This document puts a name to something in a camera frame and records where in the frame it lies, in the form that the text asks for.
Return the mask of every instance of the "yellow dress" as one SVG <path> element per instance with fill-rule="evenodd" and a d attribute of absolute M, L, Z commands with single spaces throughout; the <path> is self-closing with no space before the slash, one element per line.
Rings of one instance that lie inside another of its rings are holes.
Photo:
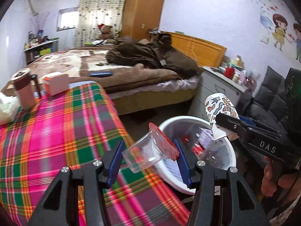
<path fill-rule="evenodd" d="M 280 27 L 277 27 L 275 32 L 272 33 L 273 37 L 276 41 L 280 42 L 282 45 L 284 44 L 284 34 L 285 31 Z"/>

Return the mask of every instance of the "cup handle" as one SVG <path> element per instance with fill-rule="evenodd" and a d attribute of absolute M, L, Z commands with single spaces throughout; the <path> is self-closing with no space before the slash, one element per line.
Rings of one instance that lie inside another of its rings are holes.
<path fill-rule="evenodd" d="M 40 90 L 40 86 L 39 86 L 39 83 L 38 83 L 38 75 L 37 74 L 30 75 L 30 80 L 35 82 L 36 88 L 37 88 L 37 92 L 39 94 L 39 97 L 41 98 L 42 95 L 41 95 L 41 90 Z"/>

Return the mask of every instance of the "curtain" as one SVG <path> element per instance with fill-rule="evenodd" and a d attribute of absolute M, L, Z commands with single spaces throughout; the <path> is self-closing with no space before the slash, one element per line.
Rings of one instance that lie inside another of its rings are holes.
<path fill-rule="evenodd" d="M 98 25 L 113 26 L 114 34 L 121 31 L 121 19 L 125 0 L 80 0 L 79 22 L 76 27 L 74 46 L 83 47 L 85 42 L 98 38 Z"/>

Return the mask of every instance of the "white and orange box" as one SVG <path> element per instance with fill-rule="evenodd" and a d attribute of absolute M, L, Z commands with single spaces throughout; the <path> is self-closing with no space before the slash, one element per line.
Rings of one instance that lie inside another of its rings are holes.
<path fill-rule="evenodd" d="M 62 72 L 53 72 L 43 76 L 44 90 L 51 96 L 69 89 L 69 76 Z"/>

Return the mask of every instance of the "white trash can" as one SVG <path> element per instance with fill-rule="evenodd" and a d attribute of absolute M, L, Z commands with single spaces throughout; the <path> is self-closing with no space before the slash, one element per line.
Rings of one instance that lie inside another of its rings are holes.
<path fill-rule="evenodd" d="M 192 135 L 198 133 L 200 127 L 211 129 L 209 122 L 193 116 L 173 117 L 164 121 L 159 126 L 161 131 L 172 142 L 177 137 L 192 137 Z M 221 150 L 219 150 L 219 154 L 222 154 L 225 163 L 222 169 L 228 170 L 229 167 L 236 167 L 236 157 L 230 141 L 228 140 L 228 138 L 223 138 L 221 140 L 223 141 L 224 146 L 220 148 Z M 195 194 L 195 189 L 189 189 L 187 188 L 186 184 L 183 183 L 176 161 L 165 159 L 156 163 L 154 165 L 154 168 L 156 169 L 156 172 L 159 174 L 159 176 L 176 190 L 185 194 Z"/>

